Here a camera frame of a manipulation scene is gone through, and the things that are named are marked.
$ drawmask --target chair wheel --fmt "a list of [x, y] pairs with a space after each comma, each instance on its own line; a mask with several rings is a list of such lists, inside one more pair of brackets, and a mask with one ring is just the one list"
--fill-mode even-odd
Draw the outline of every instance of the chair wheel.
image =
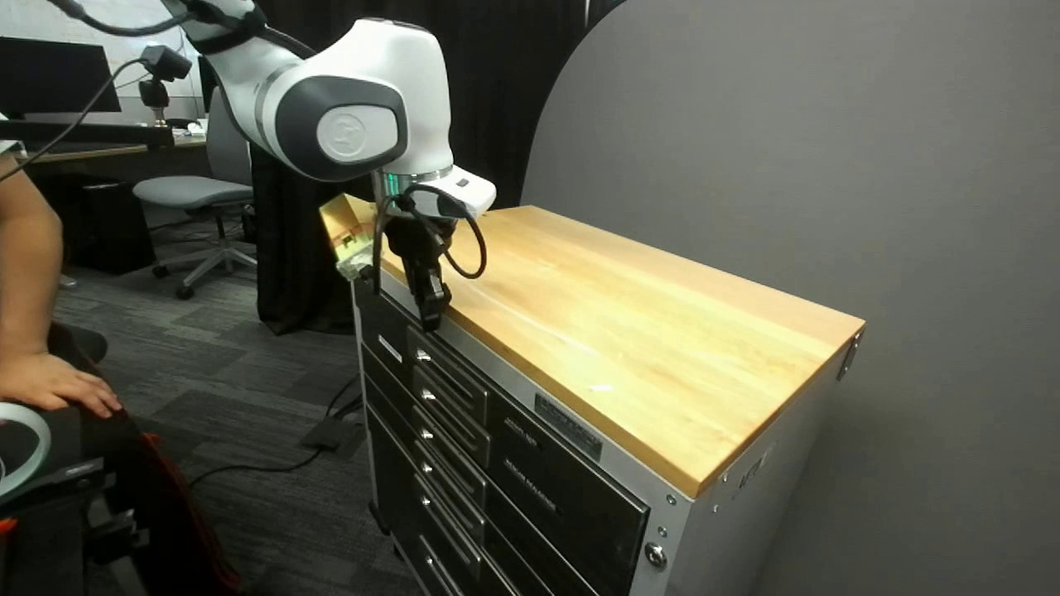
[[176, 284], [176, 290], [171, 290], [176, 297], [193, 297], [196, 290], [193, 290], [193, 284]]

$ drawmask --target office chair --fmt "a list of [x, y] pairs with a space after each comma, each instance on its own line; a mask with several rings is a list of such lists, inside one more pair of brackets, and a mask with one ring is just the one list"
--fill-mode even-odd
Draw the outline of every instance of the office chair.
[[226, 227], [226, 217], [246, 215], [253, 210], [253, 159], [247, 143], [238, 136], [226, 92], [216, 88], [207, 98], [204, 124], [204, 159], [207, 175], [155, 175], [131, 185], [131, 196], [155, 210], [182, 210], [193, 217], [212, 217], [216, 239], [204, 253], [155, 262], [155, 277], [171, 267], [196, 265], [177, 284], [176, 297], [193, 297], [196, 284], [216, 273], [233, 273], [234, 265], [257, 267], [257, 257], [243, 253]]

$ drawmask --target gray wall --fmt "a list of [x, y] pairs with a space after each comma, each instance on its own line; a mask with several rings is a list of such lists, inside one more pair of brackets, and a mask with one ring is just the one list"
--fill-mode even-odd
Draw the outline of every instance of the gray wall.
[[1060, 593], [1055, 0], [628, 0], [523, 203], [872, 321], [758, 596]]

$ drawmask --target person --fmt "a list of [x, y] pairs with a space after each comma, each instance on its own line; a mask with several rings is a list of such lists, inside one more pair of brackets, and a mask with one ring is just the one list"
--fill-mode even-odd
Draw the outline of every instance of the person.
[[63, 223], [0, 138], [0, 401], [106, 419], [123, 411], [116, 392], [49, 351], [49, 337], [68, 337], [52, 324], [60, 267]]

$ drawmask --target black floor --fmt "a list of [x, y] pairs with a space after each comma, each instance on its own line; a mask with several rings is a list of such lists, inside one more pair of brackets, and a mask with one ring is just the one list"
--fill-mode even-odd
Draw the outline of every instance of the black floor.
[[324, 408], [355, 395], [344, 392], [359, 375], [350, 330], [272, 336], [253, 273], [216, 276], [190, 301], [151, 273], [68, 267], [68, 277], [60, 321], [109, 337], [102, 372], [129, 413], [158, 433], [185, 479], [207, 473], [193, 498], [253, 596], [418, 593], [370, 520], [359, 416], [338, 449], [309, 461], [301, 448]]

